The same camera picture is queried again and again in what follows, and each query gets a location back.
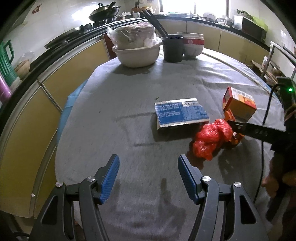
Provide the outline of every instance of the red and white bowl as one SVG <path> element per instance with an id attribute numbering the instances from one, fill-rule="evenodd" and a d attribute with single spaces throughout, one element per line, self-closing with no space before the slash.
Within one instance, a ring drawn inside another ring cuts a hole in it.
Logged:
<path id="1" fill-rule="evenodd" d="M 196 57 L 202 53 L 205 45 L 203 34 L 177 33 L 183 36 L 184 54 L 188 57 Z"/>

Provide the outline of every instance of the white tile wall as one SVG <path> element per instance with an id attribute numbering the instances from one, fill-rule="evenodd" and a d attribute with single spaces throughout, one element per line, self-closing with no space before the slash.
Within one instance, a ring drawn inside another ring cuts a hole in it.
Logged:
<path id="1" fill-rule="evenodd" d="M 265 40 L 266 45 L 270 45 L 270 41 L 273 41 L 282 46 L 284 45 L 294 52 L 294 46 L 296 46 L 296 44 L 292 40 L 287 29 L 284 27 L 278 17 L 260 0 L 230 0 L 229 16 L 232 19 L 233 16 L 237 14 L 236 9 L 245 10 L 250 15 L 258 17 L 265 22 L 265 24 L 268 26 Z M 272 60 L 280 66 L 281 71 L 286 76 L 292 75 L 294 66 L 278 50 L 275 51 Z"/>
<path id="2" fill-rule="evenodd" d="M 125 0 L 126 11 L 130 12 L 132 7 L 135 7 L 137 0 Z M 143 0 L 144 3 L 140 3 L 140 8 L 145 6 L 152 6 L 156 14 L 159 14 L 159 0 Z"/>
<path id="3" fill-rule="evenodd" d="M 55 37 L 77 26 L 92 23 L 88 17 L 100 2 L 109 5 L 112 0 L 37 0 L 24 23 L 8 33 L 3 40 L 12 41 L 15 53 L 12 65 L 16 66 L 20 57 L 29 51 L 35 53 L 34 59 L 38 58 L 46 51 L 44 46 Z M 40 4 L 40 11 L 31 14 Z M 124 0 L 116 0 L 118 5 L 121 6 L 120 13 L 126 10 Z"/>

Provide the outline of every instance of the black countertop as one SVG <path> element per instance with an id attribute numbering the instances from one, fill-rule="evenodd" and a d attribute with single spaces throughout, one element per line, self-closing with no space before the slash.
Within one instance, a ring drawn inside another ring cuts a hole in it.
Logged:
<path id="1" fill-rule="evenodd" d="M 217 23 L 204 21 L 196 18 L 184 18 L 184 17 L 170 17 L 170 16 L 164 16 L 164 15 L 156 15 L 158 19 L 172 19 L 172 20 L 181 20 L 181 21 L 192 21 L 192 22 L 198 22 L 203 23 L 211 26 L 215 26 L 230 32 L 233 32 L 237 35 L 240 35 L 257 45 L 261 46 L 262 48 L 269 51 L 270 47 L 261 43 L 260 41 L 256 40 L 255 38 L 251 37 L 250 35 L 247 35 L 243 32 L 241 32 L 238 29 L 235 28 L 227 28 L 222 25 L 218 25 Z M 84 42 L 98 36 L 101 34 L 104 34 L 107 32 L 107 26 L 115 29 L 121 26 L 125 26 L 128 24 L 138 23 L 146 21 L 145 18 L 137 18 L 137 19 L 127 19 L 122 20 L 118 22 L 113 22 L 110 24 L 106 24 L 103 26 L 100 26 L 98 28 L 94 28 L 91 30 L 86 31 L 85 33 L 79 35 L 76 39 L 71 40 L 70 42 L 55 48 L 55 49 L 49 49 L 46 52 L 44 52 L 42 55 L 40 55 L 37 59 L 35 59 L 30 66 L 30 73 L 29 75 L 22 81 L 22 83 L 18 86 L 18 88 L 14 91 L 11 98 L 8 102 L 4 103 L 0 108 L 0 133 L 2 133 L 4 126 L 12 113 L 13 109 L 17 105 L 17 103 L 20 101 L 22 96 L 26 93 L 26 91 L 30 88 L 30 86 L 37 80 L 37 77 L 41 75 L 48 67 L 50 67 L 55 61 L 57 61 L 59 58 L 61 58 L 63 55 L 71 51 L 72 49 L 76 48 L 77 46 L 83 44 Z"/>

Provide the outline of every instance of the purple bottle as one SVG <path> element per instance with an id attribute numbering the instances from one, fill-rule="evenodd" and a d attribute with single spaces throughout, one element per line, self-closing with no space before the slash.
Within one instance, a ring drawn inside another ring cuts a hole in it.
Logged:
<path id="1" fill-rule="evenodd" d="M 0 73 L 0 101 L 4 103 L 7 100 L 9 100 L 10 96 L 11 96 L 11 90 L 9 89 L 2 74 Z"/>

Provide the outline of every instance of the red mesh bag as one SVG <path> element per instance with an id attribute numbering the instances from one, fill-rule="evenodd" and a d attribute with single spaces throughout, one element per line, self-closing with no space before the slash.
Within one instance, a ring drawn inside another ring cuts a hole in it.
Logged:
<path id="1" fill-rule="evenodd" d="M 233 134 L 231 126 L 224 119 L 217 119 L 214 124 L 218 127 L 224 141 L 230 141 Z"/>
<path id="2" fill-rule="evenodd" d="M 204 141 L 198 140 L 193 143 L 193 154 L 197 157 L 203 157 L 208 161 L 213 159 L 213 151 L 216 149 L 216 143 L 205 143 Z"/>
<path id="3" fill-rule="evenodd" d="M 210 161 L 213 159 L 212 152 L 224 142 L 230 141 L 232 135 L 231 126 L 223 119 L 205 124 L 195 135 L 195 142 L 192 145 L 193 154 Z"/>
<path id="4" fill-rule="evenodd" d="M 218 142 L 219 139 L 219 130 L 214 123 L 205 124 L 195 137 L 195 140 L 202 140 L 205 143 Z"/>

